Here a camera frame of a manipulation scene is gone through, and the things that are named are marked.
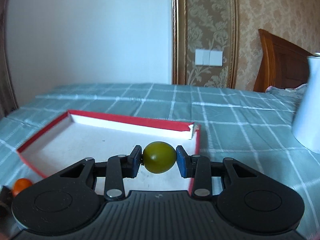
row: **green tomato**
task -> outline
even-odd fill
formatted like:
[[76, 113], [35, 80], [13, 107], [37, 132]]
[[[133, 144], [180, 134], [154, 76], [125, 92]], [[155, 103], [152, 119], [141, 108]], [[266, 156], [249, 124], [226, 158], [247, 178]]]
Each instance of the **green tomato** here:
[[177, 160], [174, 148], [165, 142], [152, 142], [143, 150], [143, 164], [145, 168], [155, 174], [168, 171]]

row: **light switch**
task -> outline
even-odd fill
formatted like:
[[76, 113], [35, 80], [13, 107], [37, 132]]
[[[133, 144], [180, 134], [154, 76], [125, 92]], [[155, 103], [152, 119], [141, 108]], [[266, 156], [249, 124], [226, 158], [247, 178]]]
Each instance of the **light switch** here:
[[196, 49], [196, 65], [222, 66], [223, 51]]

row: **olive green ball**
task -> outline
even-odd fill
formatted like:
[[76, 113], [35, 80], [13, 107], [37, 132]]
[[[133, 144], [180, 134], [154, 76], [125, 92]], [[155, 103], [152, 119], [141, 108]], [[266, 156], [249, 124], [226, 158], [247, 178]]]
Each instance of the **olive green ball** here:
[[172, 168], [177, 160], [177, 153], [168, 143], [152, 142], [143, 150], [142, 160], [148, 171], [160, 174]]

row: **wooden headboard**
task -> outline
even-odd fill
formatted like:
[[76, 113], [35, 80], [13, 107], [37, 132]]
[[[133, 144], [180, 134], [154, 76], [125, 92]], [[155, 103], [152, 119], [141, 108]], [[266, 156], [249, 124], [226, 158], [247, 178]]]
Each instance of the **wooden headboard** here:
[[253, 90], [265, 92], [268, 86], [295, 88], [307, 83], [308, 51], [293, 43], [259, 29], [263, 57]]

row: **brown curtain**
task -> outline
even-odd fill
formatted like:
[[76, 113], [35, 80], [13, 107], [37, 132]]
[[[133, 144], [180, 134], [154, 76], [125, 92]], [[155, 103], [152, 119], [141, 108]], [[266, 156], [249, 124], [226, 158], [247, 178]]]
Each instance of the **brown curtain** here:
[[4, 14], [7, 0], [0, 0], [0, 119], [17, 109], [4, 50]]

